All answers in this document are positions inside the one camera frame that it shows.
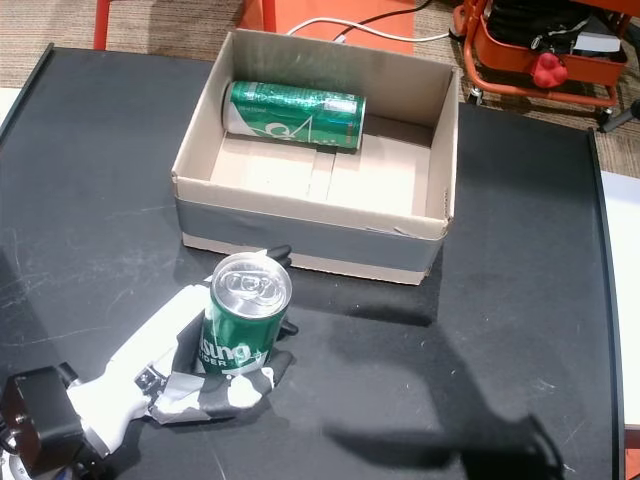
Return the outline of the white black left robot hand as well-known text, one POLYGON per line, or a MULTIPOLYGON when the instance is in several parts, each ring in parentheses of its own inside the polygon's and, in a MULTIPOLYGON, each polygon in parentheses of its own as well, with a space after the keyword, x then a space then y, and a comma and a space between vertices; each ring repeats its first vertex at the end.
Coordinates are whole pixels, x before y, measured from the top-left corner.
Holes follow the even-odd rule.
POLYGON ((67 395, 100 457, 121 446, 135 419, 229 420, 275 389, 292 356, 274 343, 297 332, 286 319, 290 255, 282 245, 227 256, 152 315, 99 377, 71 383, 67 395))

